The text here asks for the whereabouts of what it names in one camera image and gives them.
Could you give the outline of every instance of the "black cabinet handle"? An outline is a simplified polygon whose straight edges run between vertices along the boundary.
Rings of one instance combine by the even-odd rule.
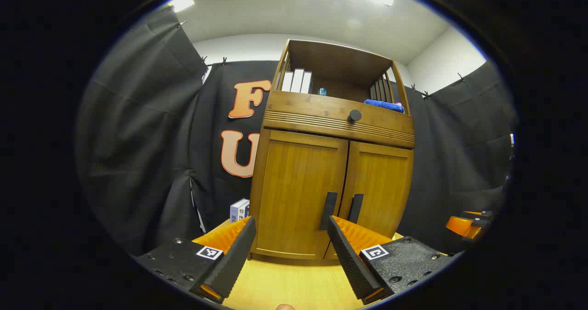
[[[355,123],[360,119],[362,119],[362,113],[357,109],[353,109],[351,113],[349,113],[349,116],[347,116],[347,120],[350,123]]]
[[[362,209],[363,203],[363,194],[356,194],[353,195],[353,200],[351,201],[351,209],[349,209],[349,216],[347,220],[351,223],[357,224],[357,218],[359,218],[359,211]]]
[[[321,226],[319,229],[327,229],[329,226],[329,217],[333,214],[334,204],[337,203],[337,192],[328,192],[325,201],[325,209],[323,209],[323,217],[321,218]]]

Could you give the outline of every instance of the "wooden cabinet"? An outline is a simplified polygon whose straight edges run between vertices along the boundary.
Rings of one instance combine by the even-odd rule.
[[[309,68],[330,96],[282,92],[284,72]],[[363,103],[391,99],[392,68],[405,113]],[[357,110],[361,118],[347,119]],[[289,40],[269,94],[256,154],[249,214],[252,252],[298,259],[336,258],[320,228],[326,211],[392,237],[412,179],[414,125],[394,61],[338,45]],[[333,207],[325,206],[329,192]],[[359,212],[352,207],[363,195]]]
[[[351,141],[343,200],[338,216],[349,218],[355,195],[362,195],[357,224],[393,237],[406,206],[413,151]],[[332,245],[325,258],[336,258]]]
[[[261,206],[254,208],[259,211],[255,251],[288,258],[323,258],[329,237],[319,225],[328,192],[337,193],[335,208],[339,207],[347,141],[279,130],[264,130],[263,139],[267,156],[263,181],[258,185],[261,201],[257,204]]]

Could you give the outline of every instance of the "black curtain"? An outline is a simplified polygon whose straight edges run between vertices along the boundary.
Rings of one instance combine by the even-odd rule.
[[[243,134],[237,146],[236,161],[249,163],[251,143],[248,135],[259,133],[269,92],[263,92],[258,106],[249,107],[254,114],[247,118],[229,118],[235,104],[235,84],[273,80],[277,61],[229,62],[212,66],[202,86],[193,116],[189,140],[190,163],[195,170],[194,201],[206,230],[218,226],[229,218],[229,207],[243,197],[249,199],[251,178],[233,176],[221,165],[223,139],[221,132],[235,130]]]
[[[490,62],[430,99],[405,90],[414,120],[414,170],[398,232],[441,252],[462,251],[468,243],[445,224],[464,210],[500,208],[510,134],[518,124],[511,95]]]
[[[82,98],[80,182],[99,221],[133,255],[200,235],[187,134],[205,72],[169,7],[120,38]]]

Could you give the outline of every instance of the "white ceiling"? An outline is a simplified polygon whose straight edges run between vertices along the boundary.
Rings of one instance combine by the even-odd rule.
[[[404,65],[449,24],[415,0],[194,0],[178,13],[191,42],[236,34],[300,34],[343,42]]]

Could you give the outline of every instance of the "small box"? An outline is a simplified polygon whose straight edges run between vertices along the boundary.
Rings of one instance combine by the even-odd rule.
[[[249,200],[245,200],[239,207],[239,212],[237,214],[237,220],[243,220],[245,218],[245,208],[249,205]]]
[[[245,198],[233,203],[233,205],[231,205],[231,212],[229,214],[229,218],[231,219],[231,222],[237,222],[237,218],[239,216],[239,208],[243,205],[243,203],[245,203],[245,201],[249,201]]]

